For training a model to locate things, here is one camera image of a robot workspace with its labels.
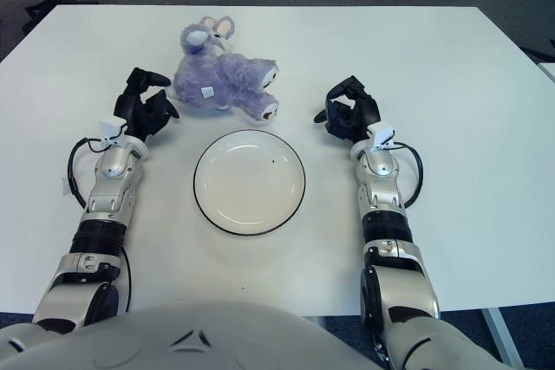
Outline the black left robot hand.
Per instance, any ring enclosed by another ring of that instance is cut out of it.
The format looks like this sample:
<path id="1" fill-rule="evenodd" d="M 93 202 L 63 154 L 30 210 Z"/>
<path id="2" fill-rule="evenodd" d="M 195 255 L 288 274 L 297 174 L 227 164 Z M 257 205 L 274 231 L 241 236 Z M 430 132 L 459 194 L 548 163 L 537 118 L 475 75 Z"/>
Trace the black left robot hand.
<path id="1" fill-rule="evenodd" d="M 117 98 L 114 107 L 114 116 L 127 122 L 126 135 L 145 142 L 149 135 L 155 135 L 164 128 L 171 118 L 180 117 L 166 95 L 165 88 L 170 85 L 171 81 L 164 75 L 140 68 L 133 69 L 127 78 L 127 86 Z M 162 89 L 142 101 L 141 95 L 150 87 Z"/>

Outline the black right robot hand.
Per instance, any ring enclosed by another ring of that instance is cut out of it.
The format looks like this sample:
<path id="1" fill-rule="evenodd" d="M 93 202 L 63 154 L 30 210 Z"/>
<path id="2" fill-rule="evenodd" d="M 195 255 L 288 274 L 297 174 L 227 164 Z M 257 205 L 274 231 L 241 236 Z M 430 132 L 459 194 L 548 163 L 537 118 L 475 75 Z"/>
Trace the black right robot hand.
<path id="1" fill-rule="evenodd" d="M 369 137 L 368 126 L 380 122 L 381 115 L 376 101 L 352 75 L 326 94 L 324 110 L 313 121 L 324 122 L 327 132 L 338 139 L 356 143 Z"/>

